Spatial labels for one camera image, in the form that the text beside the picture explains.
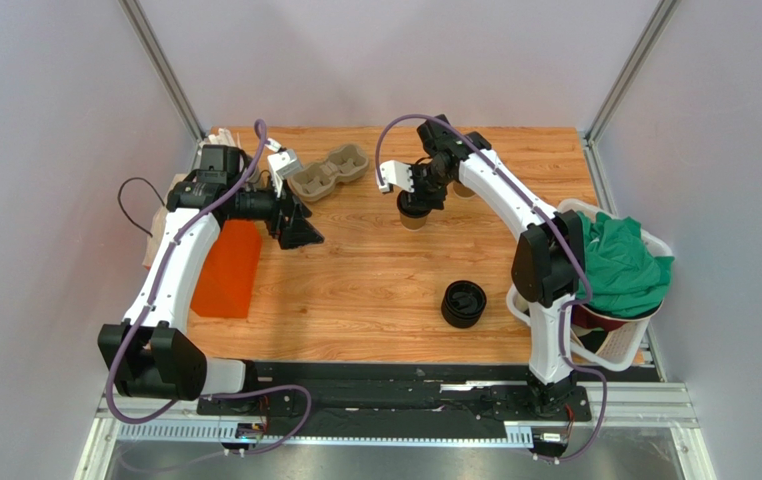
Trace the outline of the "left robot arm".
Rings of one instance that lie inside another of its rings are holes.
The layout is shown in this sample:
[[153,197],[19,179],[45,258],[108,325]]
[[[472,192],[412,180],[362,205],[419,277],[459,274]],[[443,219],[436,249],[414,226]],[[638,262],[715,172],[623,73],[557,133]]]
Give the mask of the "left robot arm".
[[205,145],[199,168],[170,190],[164,232],[142,289],[123,320],[104,325],[99,350],[108,388],[128,397],[195,400],[242,391],[246,362],[209,357],[187,337],[188,316],[205,260],[229,221],[265,224],[283,250],[319,244],[311,212],[285,184],[300,163],[291,149],[266,143],[270,177],[250,184],[256,160],[241,148]]

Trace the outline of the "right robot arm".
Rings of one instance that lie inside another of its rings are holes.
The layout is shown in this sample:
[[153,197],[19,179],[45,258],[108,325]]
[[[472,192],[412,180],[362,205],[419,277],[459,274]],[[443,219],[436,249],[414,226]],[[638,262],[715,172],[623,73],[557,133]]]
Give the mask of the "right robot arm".
[[587,287],[582,221],[541,200],[500,159],[478,132],[462,133],[444,115],[419,115],[417,134],[426,154],[414,163],[377,160],[383,192],[399,188],[400,218],[415,230],[441,210],[450,186],[480,197],[503,221],[517,246],[507,304],[528,320],[528,361],[537,415],[562,412],[576,381],[569,358],[568,314],[579,287]]

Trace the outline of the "single black cup lid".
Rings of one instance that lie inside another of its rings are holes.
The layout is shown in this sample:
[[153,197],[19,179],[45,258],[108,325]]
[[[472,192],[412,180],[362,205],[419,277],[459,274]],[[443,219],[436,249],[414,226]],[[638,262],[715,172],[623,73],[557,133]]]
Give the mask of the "single black cup lid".
[[431,212],[430,208],[424,208],[420,205],[411,205],[407,201],[398,201],[397,209],[401,217],[413,220],[425,218]]

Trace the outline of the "single brown paper cup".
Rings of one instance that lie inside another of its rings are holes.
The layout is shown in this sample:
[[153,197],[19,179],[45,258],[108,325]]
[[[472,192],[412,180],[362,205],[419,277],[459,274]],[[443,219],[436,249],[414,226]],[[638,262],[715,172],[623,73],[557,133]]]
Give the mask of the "single brown paper cup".
[[418,231],[427,224],[429,214],[422,212],[419,215],[411,214],[408,212],[400,213],[401,225],[409,231]]

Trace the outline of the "orange paper bag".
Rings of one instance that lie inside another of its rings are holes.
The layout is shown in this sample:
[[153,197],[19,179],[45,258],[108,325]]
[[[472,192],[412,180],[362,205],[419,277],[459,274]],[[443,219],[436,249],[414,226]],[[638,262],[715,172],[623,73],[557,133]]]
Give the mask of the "orange paper bag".
[[225,223],[202,266],[187,318],[245,319],[261,249],[262,237],[253,222]]

